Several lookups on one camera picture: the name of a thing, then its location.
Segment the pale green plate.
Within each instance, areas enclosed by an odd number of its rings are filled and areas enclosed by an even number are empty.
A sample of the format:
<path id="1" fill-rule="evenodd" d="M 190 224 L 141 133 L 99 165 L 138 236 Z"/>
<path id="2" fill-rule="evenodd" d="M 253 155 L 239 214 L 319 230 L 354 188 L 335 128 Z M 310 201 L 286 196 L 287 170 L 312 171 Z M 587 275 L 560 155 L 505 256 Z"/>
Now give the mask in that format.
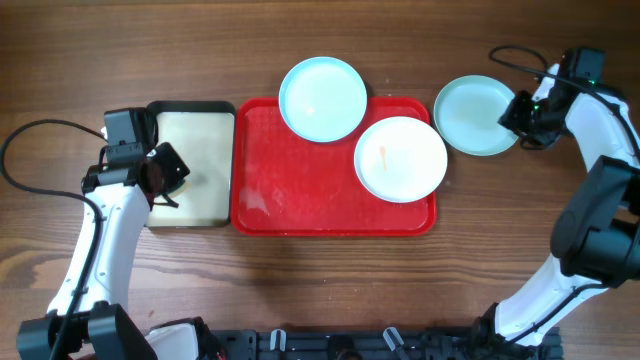
<path id="1" fill-rule="evenodd" d="M 515 98 L 502 82 L 483 75 L 457 78 L 442 88 L 434 103 L 434 121 L 455 149 L 493 156 L 510 149 L 518 137 L 498 123 Z"/>

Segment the white plate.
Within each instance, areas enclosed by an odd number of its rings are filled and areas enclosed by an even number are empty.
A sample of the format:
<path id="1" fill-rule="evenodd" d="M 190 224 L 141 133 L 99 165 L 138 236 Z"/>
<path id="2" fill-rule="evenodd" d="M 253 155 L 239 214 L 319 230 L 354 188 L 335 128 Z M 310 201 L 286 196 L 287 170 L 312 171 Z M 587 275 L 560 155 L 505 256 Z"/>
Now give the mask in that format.
<path id="1" fill-rule="evenodd" d="M 375 197 L 392 203 L 420 200 L 440 185 L 448 167 L 445 144 L 427 123 L 394 116 L 367 128 L 354 149 L 355 173 Z"/>

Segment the green scrubbing sponge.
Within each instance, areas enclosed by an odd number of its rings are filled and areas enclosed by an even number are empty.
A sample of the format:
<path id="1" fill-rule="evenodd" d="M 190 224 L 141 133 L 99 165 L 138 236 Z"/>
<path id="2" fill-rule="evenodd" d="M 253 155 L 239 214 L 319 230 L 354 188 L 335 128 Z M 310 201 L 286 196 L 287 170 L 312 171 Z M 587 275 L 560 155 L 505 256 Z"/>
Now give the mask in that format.
<path id="1" fill-rule="evenodd" d="M 167 195 L 171 198 L 179 196 L 180 194 L 185 192 L 190 186 L 191 186 L 191 183 L 189 181 L 182 180 L 180 184 L 176 185 L 174 188 L 171 188 L 167 192 Z"/>

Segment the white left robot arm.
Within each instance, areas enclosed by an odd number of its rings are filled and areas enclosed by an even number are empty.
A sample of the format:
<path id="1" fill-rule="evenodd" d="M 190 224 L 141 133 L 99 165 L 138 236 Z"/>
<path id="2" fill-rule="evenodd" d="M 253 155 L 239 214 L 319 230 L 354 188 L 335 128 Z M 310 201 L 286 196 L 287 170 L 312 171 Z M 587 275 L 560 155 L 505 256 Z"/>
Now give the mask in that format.
<path id="1" fill-rule="evenodd" d="M 86 215 L 71 265 L 46 315 L 21 324 L 23 359 L 65 359 L 84 343 L 99 359 L 198 359 L 206 332 L 201 319 L 179 320 L 143 334 L 126 311 L 140 233 L 164 194 L 189 173 L 163 143 L 145 155 L 93 166 L 83 183 Z"/>

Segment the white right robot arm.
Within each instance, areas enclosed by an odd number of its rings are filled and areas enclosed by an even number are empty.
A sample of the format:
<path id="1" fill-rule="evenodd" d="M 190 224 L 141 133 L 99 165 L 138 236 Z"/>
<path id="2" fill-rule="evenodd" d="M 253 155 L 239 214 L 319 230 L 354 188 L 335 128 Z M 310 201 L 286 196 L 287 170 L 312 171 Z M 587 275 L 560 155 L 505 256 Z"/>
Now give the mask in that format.
<path id="1" fill-rule="evenodd" d="M 585 301 L 639 278 L 639 137 L 619 97 L 578 91 L 522 91 L 500 125 L 540 144 L 569 133 L 587 177 L 557 219 L 551 253 L 511 297 L 479 318 L 468 347 L 492 358 L 531 358 L 547 333 Z"/>

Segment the black tray with soapy water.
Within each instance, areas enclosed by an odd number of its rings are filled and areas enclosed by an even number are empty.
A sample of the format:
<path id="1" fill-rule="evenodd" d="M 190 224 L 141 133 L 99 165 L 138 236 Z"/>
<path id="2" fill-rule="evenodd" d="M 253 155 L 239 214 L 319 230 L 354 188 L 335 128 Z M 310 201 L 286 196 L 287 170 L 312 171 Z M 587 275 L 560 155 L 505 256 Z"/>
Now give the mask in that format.
<path id="1" fill-rule="evenodd" d="M 177 208 L 156 206 L 147 227 L 223 227 L 230 221 L 235 107 L 227 101 L 154 101 L 159 141 L 169 142 L 190 174 L 191 186 L 170 199 Z"/>

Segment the red plastic tray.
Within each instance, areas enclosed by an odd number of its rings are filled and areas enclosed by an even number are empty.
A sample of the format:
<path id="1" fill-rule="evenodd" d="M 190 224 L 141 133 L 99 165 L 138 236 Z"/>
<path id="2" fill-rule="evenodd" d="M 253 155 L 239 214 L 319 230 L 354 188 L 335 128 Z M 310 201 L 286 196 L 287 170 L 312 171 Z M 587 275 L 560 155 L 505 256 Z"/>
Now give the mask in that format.
<path id="1" fill-rule="evenodd" d="M 408 116 L 430 123 L 411 97 L 372 97 L 361 124 L 333 143 L 314 143 L 282 119 L 275 97 L 253 98 L 236 115 L 232 225 L 254 236 L 417 236 L 437 219 L 436 196 L 397 204 L 375 197 L 354 167 L 359 137 L 374 123 Z"/>

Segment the light blue plate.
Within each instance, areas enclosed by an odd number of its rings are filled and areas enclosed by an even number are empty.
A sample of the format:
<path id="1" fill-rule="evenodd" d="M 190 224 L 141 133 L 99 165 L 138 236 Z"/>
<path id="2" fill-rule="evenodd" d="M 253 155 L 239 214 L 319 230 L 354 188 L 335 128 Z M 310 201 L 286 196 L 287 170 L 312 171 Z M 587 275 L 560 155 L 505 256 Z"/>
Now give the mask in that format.
<path id="1" fill-rule="evenodd" d="M 334 57 L 312 57 L 296 64 L 284 77 L 278 106 L 287 127 L 316 143 L 350 135 L 361 123 L 368 103 L 360 74 Z"/>

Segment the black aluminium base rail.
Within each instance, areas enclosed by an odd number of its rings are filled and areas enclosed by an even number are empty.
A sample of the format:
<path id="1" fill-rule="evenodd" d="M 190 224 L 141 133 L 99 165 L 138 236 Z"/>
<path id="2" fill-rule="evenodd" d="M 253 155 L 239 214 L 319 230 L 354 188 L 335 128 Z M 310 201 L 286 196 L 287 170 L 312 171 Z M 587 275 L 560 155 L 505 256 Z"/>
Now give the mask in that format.
<path id="1" fill-rule="evenodd" d="M 215 331 L 229 360 L 562 360 L 564 350 L 557 328 L 533 347 L 500 346 L 469 327 L 427 328 L 423 331 L 292 332 L 276 329 Z"/>

